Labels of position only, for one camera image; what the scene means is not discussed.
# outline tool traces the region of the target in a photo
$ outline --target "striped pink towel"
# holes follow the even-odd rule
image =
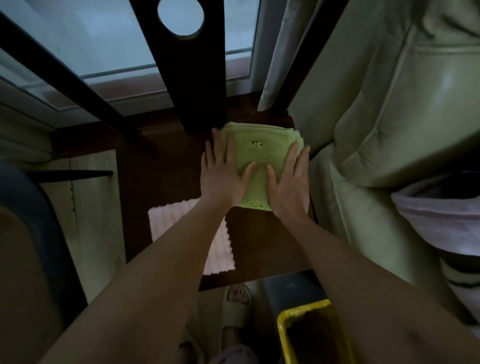
[[[150,231],[152,241],[158,239],[173,224],[189,212],[198,202],[198,199],[177,202],[175,204],[154,207],[148,211],[150,219]],[[213,238],[207,262],[205,263],[204,275],[225,272],[235,269],[230,238],[227,232],[227,223],[223,218],[215,237]]]

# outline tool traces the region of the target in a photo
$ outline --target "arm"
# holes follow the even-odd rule
[[[293,146],[280,181],[268,167],[269,201],[308,257],[367,363],[478,363],[479,341],[416,287],[307,217],[308,147]]]
[[[235,145],[226,161],[213,131],[202,155],[197,205],[129,262],[47,353],[50,363],[170,363],[194,304],[210,244],[245,194],[255,164],[240,178]]]

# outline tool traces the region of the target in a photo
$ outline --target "forearm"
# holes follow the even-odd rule
[[[170,362],[227,211],[201,199],[118,273],[43,362],[132,363],[140,353],[146,361]]]
[[[308,218],[283,221],[367,362],[478,359],[473,335],[427,295]]]

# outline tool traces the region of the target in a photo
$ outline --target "green towel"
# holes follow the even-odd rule
[[[278,126],[229,122],[220,132],[224,147],[227,142],[228,131],[233,132],[237,145],[237,170],[239,175],[243,174],[243,171],[251,162],[256,161],[258,163],[247,193],[238,206],[272,211],[267,197],[266,167],[270,164],[279,179],[288,151],[293,143],[299,143],[299,154],[303,149],[303,139],[300,133],[293,129]]]

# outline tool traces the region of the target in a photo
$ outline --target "round hole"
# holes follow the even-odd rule
[[[191,36],[204,23],[205,15],[197,0],[160,0],[158,17],[167,29],[178,36]]]

